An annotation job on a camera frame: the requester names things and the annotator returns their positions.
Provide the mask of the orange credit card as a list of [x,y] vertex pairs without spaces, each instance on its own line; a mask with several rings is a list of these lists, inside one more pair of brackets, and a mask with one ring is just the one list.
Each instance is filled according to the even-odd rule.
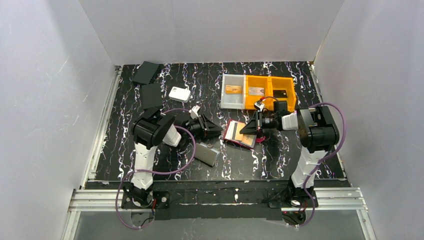
[[244,140],[244,134],[241,133],[241,130],[245,127],[245,123],[232,121],[231,122],[231,140],[242,142]]
[[230,94],[242,94],[243,87],[241,85],[225,85],[225,93]]

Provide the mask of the red leather card holder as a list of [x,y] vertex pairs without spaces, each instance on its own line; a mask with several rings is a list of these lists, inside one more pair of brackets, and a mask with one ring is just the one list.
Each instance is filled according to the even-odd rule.
[[266,138],[264,136],[258,137],[254,134],[240,133],[242,128],[245,126],[246,124],[243,122],[230,119],[227,122],[223,134],[223,140],[248,149],[253,149],[255,144],[260,144],[265,141]]

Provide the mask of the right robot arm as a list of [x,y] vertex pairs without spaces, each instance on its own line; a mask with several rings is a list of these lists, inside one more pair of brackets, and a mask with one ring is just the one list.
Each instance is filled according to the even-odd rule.
[[317,207],[314,199],[314,178],[323,158],[329,156],[332,148],[339,142],[340,133],[328,104],[319,103],[309,108],[287,111],[285,101],[274,102],[274,113],[260,116],[256,129],[276,129],[278,131],[297,131],[301,143],[301,154],[296,169],[287,186],[262,202],[271,208],[285,205],[306,209]]

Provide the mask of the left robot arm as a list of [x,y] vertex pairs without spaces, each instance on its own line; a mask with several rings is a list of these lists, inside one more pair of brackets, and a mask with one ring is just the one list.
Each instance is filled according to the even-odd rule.
[[[196,142],[196,137],[201,139],[210,139],[222,135],[224,129],[213,123],[204,114],[198,114],[198,106],[191,110],[181,109],[183,112],[179,116],[183,120],[177,120],[176,116],[170,115],[173,109],[161,112],[156,107],[148,108],[141,117],[134,122],[132,135],[135,146],[134,170],[128,173],[131,176],[131,185],[140,191],[148,191],[153,184],[154,175],[173,175],[184,171],[196,155],[201,153],[200,144]],[[170,147],[184,147],[187,140],[178,132],[181,130],[186,133],[188,140],[193,145],[193,152],[188,162],[182,167],[168,172],[154,171],[154,159],[157,147],[164,143]]]

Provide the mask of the black VIP credit card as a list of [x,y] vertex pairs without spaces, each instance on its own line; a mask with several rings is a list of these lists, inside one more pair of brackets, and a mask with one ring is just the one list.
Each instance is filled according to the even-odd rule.
[[288,98],[288,94],[287,91],[285,89],[276,89],[272,91],[273,96],[276,99],[287,99]]

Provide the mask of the silver metal card case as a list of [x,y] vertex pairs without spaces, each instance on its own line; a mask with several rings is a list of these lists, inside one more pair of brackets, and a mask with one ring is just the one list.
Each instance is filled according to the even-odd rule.
[[213,147],[209,147],[204,143],[196,143],[194,158],[202,163],[213,167],[219,158],[221,152]]

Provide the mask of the silver VIP credit card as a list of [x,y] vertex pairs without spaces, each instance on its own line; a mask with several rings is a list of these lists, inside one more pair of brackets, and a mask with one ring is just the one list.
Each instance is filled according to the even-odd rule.
[[264,96],[265,89],[263,87],[249,87],[248,94],[250,96]]

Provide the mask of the orange credit card in bin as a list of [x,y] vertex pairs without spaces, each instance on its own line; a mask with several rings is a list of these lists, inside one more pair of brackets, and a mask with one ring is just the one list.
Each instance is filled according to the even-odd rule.
[[243,87],[241,85],[225,85],[225,93],[230,94],[242,94]]

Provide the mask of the white plastic bin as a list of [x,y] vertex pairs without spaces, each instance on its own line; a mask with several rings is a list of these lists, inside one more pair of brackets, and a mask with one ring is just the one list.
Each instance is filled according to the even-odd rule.
[[246,106],[246,75],[223,74],[220,107],[244,110]]

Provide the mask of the white square device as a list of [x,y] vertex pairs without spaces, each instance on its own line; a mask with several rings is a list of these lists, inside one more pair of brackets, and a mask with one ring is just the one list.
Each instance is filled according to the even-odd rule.
[[187,103],[191,97],[191,91],[186,88],[180,88],[173,86],[170,90],[168,97],[171,100],[175,100],[182,103]]

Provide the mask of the yellow middle plastic bin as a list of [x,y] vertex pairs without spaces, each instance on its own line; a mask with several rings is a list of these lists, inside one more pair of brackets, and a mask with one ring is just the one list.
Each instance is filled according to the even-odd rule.
[[271,79],[268,76],[245,76],[245,110],[255,110],[254,103],[262,97],[273,96]]

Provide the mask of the black box near device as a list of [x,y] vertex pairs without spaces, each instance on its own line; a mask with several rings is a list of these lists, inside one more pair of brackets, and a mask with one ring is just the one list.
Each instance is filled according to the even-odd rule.
[[146,84],[141,87],[141,104],[143,110],[163,108],[162,85],[160,83]]

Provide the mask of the black box far corner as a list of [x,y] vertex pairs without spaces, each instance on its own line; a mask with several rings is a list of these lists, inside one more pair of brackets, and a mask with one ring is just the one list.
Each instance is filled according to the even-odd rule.
[[137,73],[132,79],[132,83],[141,86],[151,84],[158,77],[161,70],[161,64],[144,61],[139,66]]

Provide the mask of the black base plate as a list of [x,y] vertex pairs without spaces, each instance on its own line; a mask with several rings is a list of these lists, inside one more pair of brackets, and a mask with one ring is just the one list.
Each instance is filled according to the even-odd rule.
[[288,180],[156,181],[148,191],[124,185],[123,209],[152,210],[156,220],[259,218],[281,220],[283,212],[304,212],[312,206],[269,207],[263,203],[284,190]]

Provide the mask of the aluminium frame rail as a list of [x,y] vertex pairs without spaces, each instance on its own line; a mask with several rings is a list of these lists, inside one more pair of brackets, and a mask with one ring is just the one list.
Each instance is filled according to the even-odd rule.
[[176,190],[152,213],[131,206],[114,189],[76,190],[64,240],[374,240],[368,209],[359,188],[324,187],[318,207],[302,212],[309,219],[296,227],[295,208],[270,208],[257,189]]

